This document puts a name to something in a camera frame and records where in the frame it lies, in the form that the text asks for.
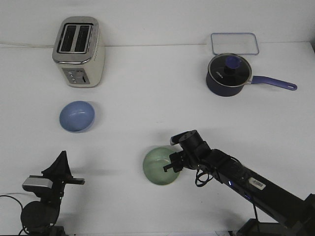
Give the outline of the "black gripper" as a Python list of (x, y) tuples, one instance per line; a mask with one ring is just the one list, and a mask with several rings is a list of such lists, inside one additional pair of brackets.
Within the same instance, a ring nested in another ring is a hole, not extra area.
[(169, 169), (172, 169), (173, 172), (179, 172), (183, 168), (208, 171), (209, 165), (205, 159), (210, 155), (211, 149), (202, 138), (198, 141), (190, 138), (179, 145), (183, 150), (169, 155), (171, 164), (163, 166), (165, 172)]
[(33, 192), (37, 197), (51, 197), (54, 194), (63, 194), (66, 184), (84, 185), (83, 178), (73, 178), (68, 164), (67, 153), (63, 150), (53, 164), (41, 172), (43, 176), (29, 176), (47, 178), (53, 182), (51, 189), (38, 189)]

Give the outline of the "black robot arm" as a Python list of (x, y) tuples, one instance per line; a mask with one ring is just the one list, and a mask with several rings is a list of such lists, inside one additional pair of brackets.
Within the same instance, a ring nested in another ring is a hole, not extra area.
[(211, 149), (196, 130), (171, 137), (171, 145), (179, 144), (182, 151), (169, 156), (171, 163), (164, 170), (180, 172), (196, 170), (195, 184), (206, 185), (212, 179), (227, 185), (248, 200), (254, 209), (261, 209), (274, 223), (263, 223), (257, 217), (249, 219), (237, 236), (313, 236), (315, 234), (315, 196), (305, 200), (289, 193), (236, 158)]
[(56, 225), (64, 188), (67, 184), (83, 185), (85, 180), (72, 176), (65, 150), (41, 173), (40, 176), (30, 175), (22, 184), (25, 191), (40, 198), (23, 207), (20, 216), (23, 230), (29, 236), (64, 236), (64, 227)]

